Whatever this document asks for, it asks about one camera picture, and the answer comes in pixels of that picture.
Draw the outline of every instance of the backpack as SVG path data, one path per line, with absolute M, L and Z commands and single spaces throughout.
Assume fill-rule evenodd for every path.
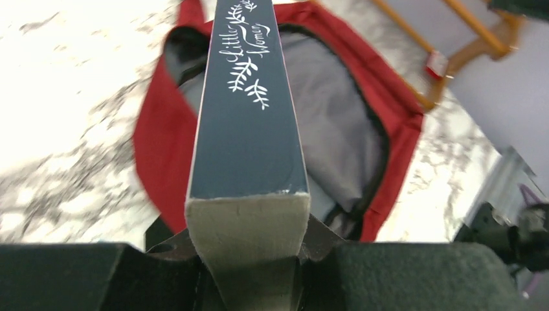
M 274 10 L 312 204 L 318 188 L 333 205 L 323 219 L 327 225 L 344 238 L 374 241 L 407 173 L 422 109 L 344 21 L 309 1 Z M 133 134 L 137 174 L 174 233 L 186 228 L 186 189 L 211 32 L 200 0 L 184 0 Z

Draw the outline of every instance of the black foam pad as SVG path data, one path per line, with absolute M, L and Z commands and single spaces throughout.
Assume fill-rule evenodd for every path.
M 337 310 L 524 309 L 505 265 L 480 244 L 343 244 L 317 271 L 328 267 L 337 273 L 317 280 L 331 284 L 324 294 Z

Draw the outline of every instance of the gray wall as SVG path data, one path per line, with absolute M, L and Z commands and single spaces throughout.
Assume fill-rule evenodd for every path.
M 475 35 L 440 0 L 387 0 L 420 34 L 449 55 Z M 486 25 L 497 17 L 481 0 L 462 0 Z M 530 22 L 519 50 L 500 62 L 483 56 L 450 89 L 499 150 L 513 145 L 549 194 L 549 23 Z

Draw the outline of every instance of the white marble surface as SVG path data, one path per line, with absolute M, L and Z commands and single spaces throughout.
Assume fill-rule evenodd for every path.
M 205 3 L 211 18 L 215 1 Z M 0 242 L 140 246 L 157 212 L 135 181 L 129 138 L 177 4 L 0 3 Z M 373 4 L 324 5 L 421 85 L 425 53 Z M 498 156 L 446 93 L 378 240 L 450 240 Z

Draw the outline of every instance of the white leaf illustration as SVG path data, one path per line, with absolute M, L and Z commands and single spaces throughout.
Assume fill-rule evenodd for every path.
M 257 5 L 255 5 L 253 2 L 250 2 L 249 0 L 241 0 L 240 3 L 242 3 L 246 9 L 250 10 L 250 12 L 257 8 Z
M 229 16 L 225 17 L 225 19 L 230 20 L 230 24 L 246 24 L 246 19 L 244 16 L 242 16 L 242 6 L 241 5 L 233 5 L 230 8 L 230 11 L 228 11 Z
M 256 97 L 252 102 L 260 102 L 261 110 L 265 110 L 265 107 L 269 107 L 269 105 L 265 103 L 269 101 L 269 99 L 266 97 L 267 88 L 259 85 L 259 79 L 256 79 L 255 83 L 251 86 L 246 87 L 244 89 L 244 92 L 248 92 L 246 96 Z
M 248 76 L 252 75 L 252 71 L 250 70 L 250 67 L 252 66 L 257 67 L 257 65 L 252 63 L 252 59 L 250 57 L 248 57 L 247 62 L 238 62 L 238 63 L 235 63 L 235 65 L 236 66 L 232 68 L 232 70 L 235 70 L 235 71 L 229 72 L 229 74 L 236 77 L 234 78 L 234 80 L 231 80 L 228 82 L 228 84 L 230 84 L 229 89 L 231 89 L 233 92 L 237 90 L 235 87 L 237 87 L 238 85 L 244 85 L 244 82 L 242 81 L 248 80 L 246 75 Z

